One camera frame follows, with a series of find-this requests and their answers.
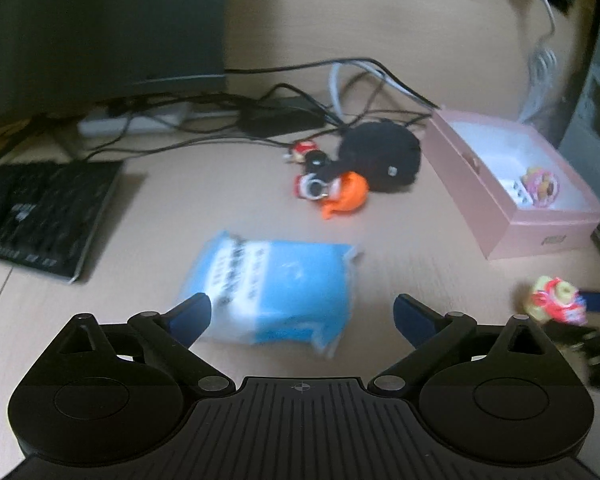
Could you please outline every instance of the orange balloon-shaped toy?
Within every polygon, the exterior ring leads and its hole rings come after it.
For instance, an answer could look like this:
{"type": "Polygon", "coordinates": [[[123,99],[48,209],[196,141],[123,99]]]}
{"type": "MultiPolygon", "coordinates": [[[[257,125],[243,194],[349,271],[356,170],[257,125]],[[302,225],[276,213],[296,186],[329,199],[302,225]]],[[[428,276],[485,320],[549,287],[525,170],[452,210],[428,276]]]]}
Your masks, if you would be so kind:
{"type": "Polygon", "coordinates": [[[364,179],[353,171],[340,177],[340,195],[337,198],[322,200],[322,218],[328,220],[337,211],[353,211],[366,201],[369,186],[364,179]]]}

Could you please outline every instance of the transparent plastic wrapper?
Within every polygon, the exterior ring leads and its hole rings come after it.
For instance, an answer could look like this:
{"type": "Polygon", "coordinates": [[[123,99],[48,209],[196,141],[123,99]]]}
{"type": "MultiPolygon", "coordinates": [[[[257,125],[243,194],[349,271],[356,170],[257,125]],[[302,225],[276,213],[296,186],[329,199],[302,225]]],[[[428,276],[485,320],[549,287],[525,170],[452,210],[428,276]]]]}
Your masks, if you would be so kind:
{"type": "Polygon", "coordinates": [[[202,337],[256,344],[311,343],[332,354],[350,317],[353,246],[249,241],[220,233],[189,272],[183,301],[211,299],[211,325],[202,337]]]}

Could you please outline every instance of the white cable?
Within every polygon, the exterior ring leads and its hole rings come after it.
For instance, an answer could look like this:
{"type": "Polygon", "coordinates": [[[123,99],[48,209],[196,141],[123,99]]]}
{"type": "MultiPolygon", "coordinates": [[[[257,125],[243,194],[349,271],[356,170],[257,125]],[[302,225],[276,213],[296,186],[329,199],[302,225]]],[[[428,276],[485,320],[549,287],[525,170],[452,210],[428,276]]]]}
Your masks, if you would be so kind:
{"type": "MultiPolygon", "coordinates": [[[[362,70],[369,72],[375,78],[384,80],[387,85],[392,86],[397,91],[407,95],[408,97],[410,97],[411,99],[416,101],[418,104],[420,104],[426,108],[430,108],[429,105],[423,103],[415,95],[413,95],[411,92],[409,92],[405,87],[399,85],[393,79],[388,77],[385,73],[374,68],[369,63],[365,63],[362,61],[351,61],[346,64],[357,66],[357,67],[361,68],[362,70]]],[[[340,104],[340,89],[338,88],[338,74],[340,72],[341,65],[342,65],[342,63],[334,63],[331,66],[331,71],[329,72],[329,93],[331,95],[331,104],[333,104],[333,111],[336,112],[336,114],[339,118],[344,120],[346,118],[346,114],[342,111],[342,105],[340,104]]]]}
{"type": "Polygon", "coordinates": [[[554,12],[548,0],[542,0],[551,21],[551,30],[541,36],[534,51],[529,56],[529,92],[520,110],[518,122],[524,123],[538,113],[544,105],[544,99],[554,84],[558,60],[554,51],[546,46],[546,42],[555,34],[554,12]]]}

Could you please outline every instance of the keyboard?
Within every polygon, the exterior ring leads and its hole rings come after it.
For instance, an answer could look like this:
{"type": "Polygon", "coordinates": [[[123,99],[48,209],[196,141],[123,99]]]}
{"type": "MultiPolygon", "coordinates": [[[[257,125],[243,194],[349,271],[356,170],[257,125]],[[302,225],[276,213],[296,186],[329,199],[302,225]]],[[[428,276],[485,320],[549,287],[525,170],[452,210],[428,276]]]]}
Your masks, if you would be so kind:
{"type": "Polygon", "coordinates": [[[0,259],[76,280],[122,164],[0,166],[0,259]]]}

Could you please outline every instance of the pink cardboard box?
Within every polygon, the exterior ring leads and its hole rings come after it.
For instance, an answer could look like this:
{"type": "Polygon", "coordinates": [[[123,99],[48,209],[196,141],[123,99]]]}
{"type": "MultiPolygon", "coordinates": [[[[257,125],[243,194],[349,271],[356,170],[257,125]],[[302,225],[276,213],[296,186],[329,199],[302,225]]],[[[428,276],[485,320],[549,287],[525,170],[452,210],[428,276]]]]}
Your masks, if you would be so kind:
{"type": "Polygon", "coordinates": [[[531,126],[439,110],[427,125],[422,151],[487,259],[583,247],[600,223],[600,200],[531,126]],[[506,189],[536,166],[558,179],[558,195],[547,208],[521,203],[506,189]]]}

